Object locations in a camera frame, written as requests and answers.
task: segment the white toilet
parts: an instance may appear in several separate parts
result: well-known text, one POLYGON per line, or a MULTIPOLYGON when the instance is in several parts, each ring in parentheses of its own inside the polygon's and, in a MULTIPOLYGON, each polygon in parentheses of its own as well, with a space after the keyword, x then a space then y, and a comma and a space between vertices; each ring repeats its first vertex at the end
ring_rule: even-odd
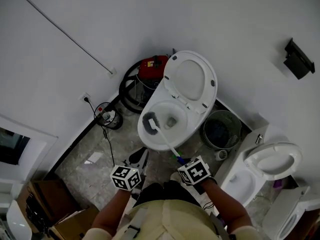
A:
POLYGON ((15 240, 30 240, 32 238, 32 230, 16 200, 10 204, 6 213, 6 221, 15 240))
POLYGON ((214 176, 218 185, 244 207, 266 181, 285 178, 296 171, 301 149, 281 131, 267 125, 252 131, 214 176))
POLYGON ((270 239, 285 239, 305 211, 320 208, 320 195, 308 190, 308 186, 281 190, 262 221, 262 228, 270 239))
POLYGON ((217 97, 217 76, 210 63, 193 51, 179 51, 166 63, 164 76, 138 121, 142 142, 157 151, 168 146, 159 134, 148 134, 142 124, 147 112, 155 112, 160 128, 175 148, 189 139, 212 110, 217 97), (169 118, 176 124, 166 128, 169 118))

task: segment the red machine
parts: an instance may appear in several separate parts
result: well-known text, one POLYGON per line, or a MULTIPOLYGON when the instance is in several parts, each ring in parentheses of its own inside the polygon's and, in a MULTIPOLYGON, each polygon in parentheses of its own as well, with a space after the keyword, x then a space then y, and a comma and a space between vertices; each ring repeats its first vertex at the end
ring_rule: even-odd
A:
POLYGON ((165 66, 169 58, 166 55, 153 56, 143 59, 140 65, 138 77, 141 80, 155 80, 164 77, 165 66))

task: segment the tile floor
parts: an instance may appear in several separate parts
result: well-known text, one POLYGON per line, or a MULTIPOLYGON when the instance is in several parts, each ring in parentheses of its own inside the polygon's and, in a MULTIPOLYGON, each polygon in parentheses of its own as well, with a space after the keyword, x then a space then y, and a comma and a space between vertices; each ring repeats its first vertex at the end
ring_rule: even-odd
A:
MULTIPOLYGON (((116 107, 123 115, 123 125, 118 130, 109 130, 107 135, 112 145, 115 164, 121 165, 121 161, 124 160, 127 154, 142 147, 143 143, 137 131, 139 114, 128 111, 120 103, 116 107)), ((182 152, 183 158, 201 155, 203 160, 208 163, 213 175, 222 164, 215 161, 213 151, 202 143, 198 131, 177 150, 182 152)), ((117 191, 110 179, 112 165, 109 143, 104 138, 101 127, 95 125, 65 158, 55 173, 63 179, 80 206, 85 208, 92 203, 101 210, 117 191), (99 153, 100 158, 95 163, 88 162, 88 158, 93 153, 99 153)), ((168 181, 170 175, 178 167, 179 164, 170 151, 158 152, 149 150, 144 187, 153 182, 163 183, 168 181)), ((272 183, 266 183, 257 197, 246 207, 252 223, 266 240, 269 238, 261 228, 262 219, 278 195, 278 192, 272 188, 272 183)), ((186 188, 202 206, 210 201, 206 194, 199 195, 193 187, 186 188)), ((126 210, 131 209, 134 203, 135 200, 131 198, 126 210)))

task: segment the black and white cube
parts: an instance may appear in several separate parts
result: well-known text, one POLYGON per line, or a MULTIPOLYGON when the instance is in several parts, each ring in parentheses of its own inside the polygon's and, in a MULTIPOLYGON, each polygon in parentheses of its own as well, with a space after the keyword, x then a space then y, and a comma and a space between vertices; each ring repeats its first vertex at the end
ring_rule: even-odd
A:
POLYGON ((131 191, 141 182, 138 169, 120 165, 114 166, 110 177, 116 188, 128 191, 131 191))
POLYGON ((201 155, 178 168, 178 172, 187 185, 197 184, 210 176, 209 165, 202 160, 201 155))

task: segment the wall outlet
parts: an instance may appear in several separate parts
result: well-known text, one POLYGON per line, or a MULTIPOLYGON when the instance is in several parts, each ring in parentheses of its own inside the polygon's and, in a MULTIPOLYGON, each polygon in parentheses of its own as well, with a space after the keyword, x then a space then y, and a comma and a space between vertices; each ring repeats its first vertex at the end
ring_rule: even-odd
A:
POLYGON ((90 100, 90 95, 89 95, 88 93, 86 93, 86 92, 79 97, 79 101, 82 101, 82 102, 84 102, 84 103, 87 103, 87 102, 85 101, 85 98, 88 98, 88 99, 90 100))
POLYGON ((110 79, 113 78, 117 74, 117 71, 114 67, 110 67, 110 68, 108 68, 108 70, 111 71, 111 73, 109 71, 106 71, 106 73, 110 79))

